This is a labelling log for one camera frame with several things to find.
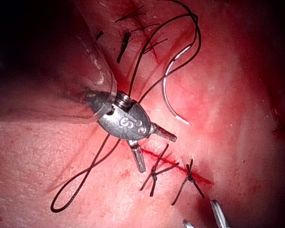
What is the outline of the right arm needle driver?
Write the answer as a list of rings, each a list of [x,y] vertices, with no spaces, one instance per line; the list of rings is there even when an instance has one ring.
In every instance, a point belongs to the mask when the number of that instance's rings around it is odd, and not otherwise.
[[[124,92],[117,93],[111,112],[98,123],[112,136],[132,141],[148,138],[154,129],[143,107]]]

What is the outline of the right arm needle driver jaw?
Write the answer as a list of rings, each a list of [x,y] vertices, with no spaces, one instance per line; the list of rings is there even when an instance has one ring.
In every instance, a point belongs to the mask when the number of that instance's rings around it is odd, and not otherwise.
[[[138,141],[129,140],[128,145],[132,151],[135,163],[137,165],[138,171],[140,173],[144,173],[146,171],[144,157],[142,153],[142,149],[138,144]]]
[[[152,134],[156,134],[166,140],[169,140],[171,142],[176,142],[177,136],[168,132],[164,128],[160,127],[156,123],[152,123]]]

